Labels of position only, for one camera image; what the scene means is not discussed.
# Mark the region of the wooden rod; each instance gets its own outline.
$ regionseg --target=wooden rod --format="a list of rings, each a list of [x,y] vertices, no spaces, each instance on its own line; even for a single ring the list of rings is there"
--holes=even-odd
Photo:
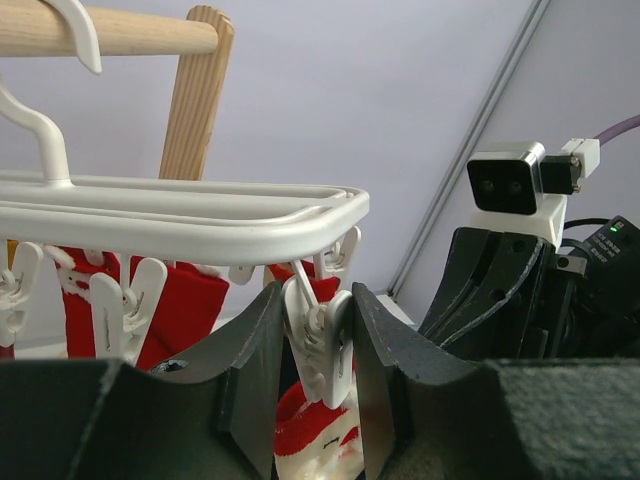
[[[218,45],[205,22],[87,7],[101,55],[210,54]],[[74,56],[71,30],[39,0],[0,0],[0,57]]]
[[[218,48],[210,55],[180,57],[160,178],[201,180],[231,54],[234,30],[231,20],[213,7],[194,7],[187,19],[213,25],[218,32]]]

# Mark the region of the cable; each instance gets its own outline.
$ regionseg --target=cable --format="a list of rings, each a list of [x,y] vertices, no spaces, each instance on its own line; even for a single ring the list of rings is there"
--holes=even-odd
[[[638,127],[640,127],[640,115],[616,123],[613,127],[607,128],[604,132],[596,135],[596,139],[600,140],[600,146],[602,147],[614,138]]]
[[[582,243],[580,240],[576,240],[575,238],[563,238],[560,247],[570,247],[580,250],[582,253],[587,255],[589,260],[593,260],[593,254],[591,251]]]
[[[606,225],[610,218],[580,218],[578,220],[569,220],[565,222],[564,229],[568,230],[573,227],[582,227],[584,225]]]

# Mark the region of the black cable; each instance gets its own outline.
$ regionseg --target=black cable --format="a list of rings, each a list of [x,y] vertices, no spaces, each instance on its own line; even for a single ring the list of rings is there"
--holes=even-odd
[[[606,225],[610,218],[579,218],[578,220],[569,220],[564,223],[564,229],[568,230],[573,227],[582,227],[584,225]]]
[[[589,260],[593,261],[593,254],[591,253],[591,250],[589,250],[580,240],[576,240],[575,238],[563,238],[560,246],[580,250],[587,255]]]

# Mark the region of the red sock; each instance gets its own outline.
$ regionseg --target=red sock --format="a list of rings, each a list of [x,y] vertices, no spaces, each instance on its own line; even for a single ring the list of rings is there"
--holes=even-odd
[[[89,279],[106,273],[119,281],[120,264],[104,253],[101,266],[90,264],[77,248],[45,247],[56,264],[62,287],[69,358],[95,357],[93,322],[89,302]],[[131,275],[142,258],[131,259]],[[229,284],[214,269],[177,263],[167,267],[167,281],[151,321],[137,366],[148,370],[207,336],[220,314]]]
[[[302,266],[320,303],[328,303],[340,287],[340,279],[316,279],[311,262]],[[276,280],[287,281],[293,272],[270,265]],[[352,480],[364,469],[360,417],[355,388],[340,408],[330,410],[323,402],[307,401],[298,381],[278,402],[274,454],[279,478],[335,478]]]

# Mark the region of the hanger hook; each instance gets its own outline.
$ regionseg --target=hanger hook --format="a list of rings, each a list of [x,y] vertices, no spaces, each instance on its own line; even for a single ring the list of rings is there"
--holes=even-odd
[[[102,59],[98,32],[84,6],[79,0],[42,1],[55,8],[66,20],[71,29],[76,55],[80,62],[92,73],[100,75],[102,73]]]
[[[78,0],[44,0],[69,23],[80,61],[96,75],[102,71],[98,34],[91,17]],[[46,115],[20,103],[0,75],[0,114],[11,122],[31,130],[40,144],[42,174],[45,183],[71,185],[67,150],[58,126]]]

